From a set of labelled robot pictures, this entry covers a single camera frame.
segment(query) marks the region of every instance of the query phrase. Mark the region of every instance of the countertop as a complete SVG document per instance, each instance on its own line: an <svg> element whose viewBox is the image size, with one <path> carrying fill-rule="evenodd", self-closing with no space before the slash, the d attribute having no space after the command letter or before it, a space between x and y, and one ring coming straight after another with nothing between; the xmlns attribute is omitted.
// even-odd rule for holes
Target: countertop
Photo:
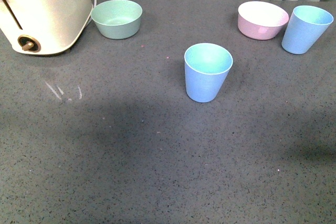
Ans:
<svg viewBox="0 0 336 224"><path fill-rule="evenodd" d="M335 223L336 23L292 55L240 33L247 0L133 1L124 40L91 22L36 57L0 33L0 222ZM185 92L201 42L234 59L209 103Z"/></svg>

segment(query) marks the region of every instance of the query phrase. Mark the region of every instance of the cup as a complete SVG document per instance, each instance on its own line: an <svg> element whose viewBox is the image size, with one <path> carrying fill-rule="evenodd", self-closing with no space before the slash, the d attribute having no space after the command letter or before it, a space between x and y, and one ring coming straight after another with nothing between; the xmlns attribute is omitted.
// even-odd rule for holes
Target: cup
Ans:
<svg viewBox="0 0 336 224"><path fill-rule="evenodd" d="M333 16L321 8L310 5L295 7L282 39L282 47L295 55L304 54L333 20Z"/></svg>
<svg viewBox="0 0 336 224"><path fill-rule="evenodd" d="M188 96L196 102L214 100L232 64L232 55L219 45L200 43L189 47L184 54Z"/></svg>

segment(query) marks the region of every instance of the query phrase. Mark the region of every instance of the bowl rim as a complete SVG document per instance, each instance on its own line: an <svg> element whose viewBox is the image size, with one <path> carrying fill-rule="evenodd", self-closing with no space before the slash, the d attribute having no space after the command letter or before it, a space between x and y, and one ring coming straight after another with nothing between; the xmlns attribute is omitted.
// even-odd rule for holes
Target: bowl rim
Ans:
<svg viewBox="0 0 336 224"><path fill-rule="evenodd" d="M100 7L102 7L103 5L106 5L106 4L109 4L109 3L112 3L112 2L129 2L129 3L132 3L134 6L137 6L137 7L140 8L140 14L139 14L136 18L132 19L131 21L129 21L129 22L127 22L127 23L123 23L123 24L105 24L105 23L101 23L101 22L95 20L94 17L92 16L93 11L94 11L94 10L98 10L97 7L100 8ZM142 13L143 13L143 9L142 9L141 5L139 5L137 2L134 2L134 1L131 1L131 0L108 0L108 1L104 1L104 2L102 2L102 3L98 4L98 5L96 5L96 6L91 10L90 16L91 16L91 18L92 18L92 20L93 20L94 22L96 22L96 23L98 23L98 24L100 24L100 25L104 25L104 26L124 26L124 25L127 25L127 24L129 24L129 23L132 23L132 22L138 20L138 19L142 16Z"/></svg>
<svg viewBox="0 0 336 224"><path fill-rule="evenodd" d="M265 25L265 24L262 24L262 23L254 23L252 22L251 20L249 20L248 18L244 17L244 15L241 14L241 10L242 8L244 7L244 5L246 5L247 3L251 4L251 3L262 3L263 5L269 5L269 6L273 6L275 7L275 9L279 10L281 13L285 14L285 21L282 22L280 25L277 25L277 26L269 26L269 25ZM272 3L269 3L269 2L265 2L265 1L247 1L247 2L244 2L242 3L239 7L238 7L238 13L240 15L241 18L243 18L244 20L250 22L251 24L254 24L254 25L257 25L257 26L263 26L263 27L281 27L281 26L284 26L285 24L288 23L289 21L289 15L288 15L288 12L286 12L284 9L282 9L280 6L277 6L275 4L272 4Z"/></svg>

